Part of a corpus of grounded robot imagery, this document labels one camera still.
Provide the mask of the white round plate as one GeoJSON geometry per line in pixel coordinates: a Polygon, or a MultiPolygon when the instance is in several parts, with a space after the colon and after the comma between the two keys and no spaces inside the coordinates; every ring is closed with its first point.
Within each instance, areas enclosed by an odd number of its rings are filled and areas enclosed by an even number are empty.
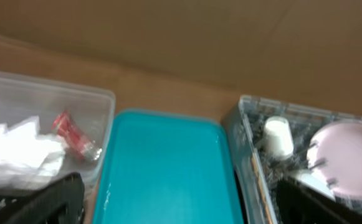
{"type": "Polygon", "coordinates": [[[311,138],[307,161],[313,175],[338,197],[362,198],[362,122],[335,121],[311,138]]]}

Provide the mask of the wooden chopstick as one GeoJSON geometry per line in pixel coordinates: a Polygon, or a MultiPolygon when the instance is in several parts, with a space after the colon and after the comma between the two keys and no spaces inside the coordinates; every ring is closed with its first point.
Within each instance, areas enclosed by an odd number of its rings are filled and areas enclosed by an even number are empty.
{"type": "Polygon", "coordinates": [[[260,166],[260,161],[258,154],[256,152],[252,153],[251,157],[252,167],[254,170],[254,173],[257,177],[257,184],[259,187],[259,195],[260,199],[262,201],[262,206],[264,208],[264,217],[265,222],[268,224],[277,224],[277,219],[274,216],[272,201],[268,192],[268,188],[265,182],[264,173],[262,171],[262,168],[260,166]]]}

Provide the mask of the white napkin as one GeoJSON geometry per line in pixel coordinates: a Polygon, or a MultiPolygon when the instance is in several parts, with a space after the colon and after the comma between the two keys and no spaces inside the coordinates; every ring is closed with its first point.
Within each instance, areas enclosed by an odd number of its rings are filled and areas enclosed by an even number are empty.
{"type": "Polygon", "coordinates": [[[41,134],[38,116],[9,127],[0,124],[0,189],[36,190],[56,178],[68,144],[56,134],[41,134]]]}

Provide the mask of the small grey-white bowl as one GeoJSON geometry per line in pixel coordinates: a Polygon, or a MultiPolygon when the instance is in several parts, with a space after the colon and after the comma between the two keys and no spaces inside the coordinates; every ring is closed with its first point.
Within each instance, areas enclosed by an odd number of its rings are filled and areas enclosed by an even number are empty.
{"type": "Polygon", "coordinates": [[[323,196],[335,201],[333,192],[329,189],[327,184],[322,182],[320,179],[314,177],[309,170],[297,170],[289,173],[289,176],[299,181],[306,187],[322,194],[323,196]]]}

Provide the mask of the cream cup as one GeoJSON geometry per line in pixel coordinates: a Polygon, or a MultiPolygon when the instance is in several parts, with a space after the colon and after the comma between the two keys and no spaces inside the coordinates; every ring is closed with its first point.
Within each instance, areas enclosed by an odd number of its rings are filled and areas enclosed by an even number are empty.
{"type": "Polygon", "coordinates": [[[281,116],[272,116],[264,123],[264,151],[273,159],[288,159],[294,151],[289,121],[281,116]]]}

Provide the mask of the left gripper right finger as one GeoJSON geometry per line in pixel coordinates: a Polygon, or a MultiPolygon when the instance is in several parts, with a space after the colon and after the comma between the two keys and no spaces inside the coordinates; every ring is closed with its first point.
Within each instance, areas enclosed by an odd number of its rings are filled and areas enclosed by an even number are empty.
{"type": "Polygon", "coordinates": [[[278,182],[276,202],[284,224],[362,224],[362,215],[291,178],[278,182]]]}

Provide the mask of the red snack wrapper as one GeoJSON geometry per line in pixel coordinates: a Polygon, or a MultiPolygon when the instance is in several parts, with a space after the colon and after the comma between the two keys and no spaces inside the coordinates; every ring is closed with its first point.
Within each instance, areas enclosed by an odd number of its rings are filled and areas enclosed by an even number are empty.
{"type": "Polygon", "coordinates": [[[78,127],[67,110],[56,117],[52,130],[64,138],[71,153],[79,160],[95,162],[100,158],[102,148],[96,146],[95,142],[78,127]]]}

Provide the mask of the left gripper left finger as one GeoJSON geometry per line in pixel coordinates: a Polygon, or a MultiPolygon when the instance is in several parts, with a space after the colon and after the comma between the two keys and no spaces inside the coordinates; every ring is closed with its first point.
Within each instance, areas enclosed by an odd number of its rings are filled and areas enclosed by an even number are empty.
{"type": "Polygon", "coordinates": [[[0,224],[82,223],[84,192],[84,183],[77,172],[38,190],[0,189],[0,196],[17,199],[0,210],[0,224]]]}

